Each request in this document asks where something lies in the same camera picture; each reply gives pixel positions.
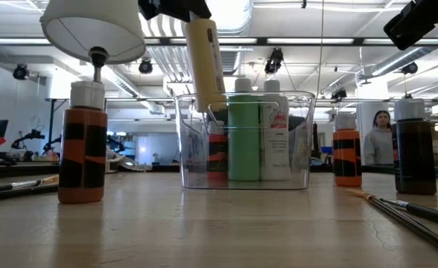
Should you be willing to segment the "large yellow paint bottle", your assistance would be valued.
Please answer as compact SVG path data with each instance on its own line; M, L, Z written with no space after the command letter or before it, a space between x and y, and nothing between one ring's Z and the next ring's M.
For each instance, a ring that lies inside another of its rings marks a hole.
M215 22L211 19L193 18L185 25L185 37L198 111L225 110L225 85Z

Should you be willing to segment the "small red-orange paint bottle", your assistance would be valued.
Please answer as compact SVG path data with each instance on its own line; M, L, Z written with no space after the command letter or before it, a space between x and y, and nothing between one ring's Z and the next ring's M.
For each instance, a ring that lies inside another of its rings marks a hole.
M228 179L228 144L223 126L222 121L208 123L206 175L211 186L222 184Z

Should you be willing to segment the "large green paint bottle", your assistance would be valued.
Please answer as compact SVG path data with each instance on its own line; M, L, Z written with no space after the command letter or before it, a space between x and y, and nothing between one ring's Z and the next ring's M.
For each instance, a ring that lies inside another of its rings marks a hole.
M238 78L235 94L228 98L228 168L232 181L260 180L259 103L251 92L251 80Z

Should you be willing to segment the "small bright orange paint bottle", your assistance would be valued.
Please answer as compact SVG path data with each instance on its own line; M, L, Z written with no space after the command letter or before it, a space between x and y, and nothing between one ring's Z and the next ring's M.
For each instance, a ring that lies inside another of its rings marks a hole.
M334 118L333 171L339 187L362 186L361 140L353 114L340 113Z

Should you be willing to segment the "small burnt-orange paint bottle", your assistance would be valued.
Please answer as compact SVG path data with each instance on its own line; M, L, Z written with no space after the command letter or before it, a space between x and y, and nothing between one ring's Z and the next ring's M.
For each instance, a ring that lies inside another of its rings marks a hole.
M107 113L104 85L71 84L63 113L58 200L65 204L98 202L104 196Z

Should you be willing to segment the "clear plastic bin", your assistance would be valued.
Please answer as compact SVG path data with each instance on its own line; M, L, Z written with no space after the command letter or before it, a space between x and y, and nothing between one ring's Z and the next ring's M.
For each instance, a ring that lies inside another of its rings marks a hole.
M197 109L196 94L181 95L175 100L176 124L180 152L180 173L184 188L196 189L233 189L233 190L302 190L308 188L310 177L311 148L314 126L315 97L309 92L280 92L288 99L288 130L291 115L305 118L307 127L307 151L304 158L302 171L290 172L289 179L269 181L261 179L262 159L262 133L264 126L261 124L261 97L264 92L251 92L258 97L259 103L259 141L260 141L260 180L256 182L232 181L217 186L211 186L206 175L206 161L208 156L208 135L210 121L224 122L224 134L229 143L228 130L228 98L235 93L224 93L226 109L219 112L199 112Z

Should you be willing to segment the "large white paint bottle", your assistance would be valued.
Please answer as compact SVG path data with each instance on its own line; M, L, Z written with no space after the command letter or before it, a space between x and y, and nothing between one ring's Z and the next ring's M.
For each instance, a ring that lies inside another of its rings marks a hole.
M264 82L261 97L262 159L261 179L287 180L289 168L288 99L280 93L278 80Z

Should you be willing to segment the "small dark brown paint bottle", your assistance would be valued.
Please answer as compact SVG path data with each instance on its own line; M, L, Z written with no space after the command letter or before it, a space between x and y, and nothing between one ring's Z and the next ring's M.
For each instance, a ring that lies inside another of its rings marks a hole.
M405 98L394 106L392 125L396 191L400 194L434 195L437 182L431 122L425 119L425 102Z

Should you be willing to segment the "small silver paint bottle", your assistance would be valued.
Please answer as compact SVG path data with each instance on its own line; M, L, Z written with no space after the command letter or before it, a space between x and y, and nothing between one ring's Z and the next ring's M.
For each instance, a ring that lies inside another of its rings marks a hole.
M302 171L306 151L307 127L305 118L291 115L289 117L289 153L292 173Z

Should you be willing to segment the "table lamp white shade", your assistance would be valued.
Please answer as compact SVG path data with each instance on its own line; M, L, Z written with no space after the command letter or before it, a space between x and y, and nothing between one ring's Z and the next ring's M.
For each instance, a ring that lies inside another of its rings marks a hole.
M39 22L55 48L92 65L92 81L71 85L71 109L103 112L101 69L137 60L145 53L135 0L50 0Z

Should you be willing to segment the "white cylindrical column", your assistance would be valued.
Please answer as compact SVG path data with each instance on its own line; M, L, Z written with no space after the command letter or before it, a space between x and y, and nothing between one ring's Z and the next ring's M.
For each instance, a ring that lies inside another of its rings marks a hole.
M361 159L364 162L364 139L366 134L372 129L373 118L377 111L387 111L384 103L360 103L357 107L358 129L361 134Z

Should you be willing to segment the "person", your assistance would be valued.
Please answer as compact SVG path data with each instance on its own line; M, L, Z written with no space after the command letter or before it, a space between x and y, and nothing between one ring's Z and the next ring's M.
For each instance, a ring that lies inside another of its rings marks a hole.
M390 124L390 114L387 111L377 111L372 122L372 129L364 139L365 165L392 165L393 140Z

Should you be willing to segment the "thin paintbrush silver ferrule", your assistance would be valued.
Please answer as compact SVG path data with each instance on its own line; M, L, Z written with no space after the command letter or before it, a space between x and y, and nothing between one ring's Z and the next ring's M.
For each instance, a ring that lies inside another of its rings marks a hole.
M400 208L403 208L406 212L415 215L417 217L424 218L426 220L430 220L432 222L438 223L438 210L433 208L428 208L423 205L417 205L411 202L405 202L401 200L385 200L381 199L381 201L394 205Z

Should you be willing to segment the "fan paintbrush orange bristles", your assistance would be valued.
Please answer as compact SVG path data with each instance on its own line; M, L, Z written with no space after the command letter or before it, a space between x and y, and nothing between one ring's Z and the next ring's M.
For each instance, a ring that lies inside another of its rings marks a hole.
M359 191L358 189L346 189L346 191L356 197L360 197L361 199L366 200L371 206L398 221L405 228L409 229L410 231L421 237L424 241L428 242L438 249L438 234L430 230L425 225L414 220L412 217L408 216L408 212L406 212L403 208L387 204L381 201L381 198L377 198L376 196L368 194L364 191Z

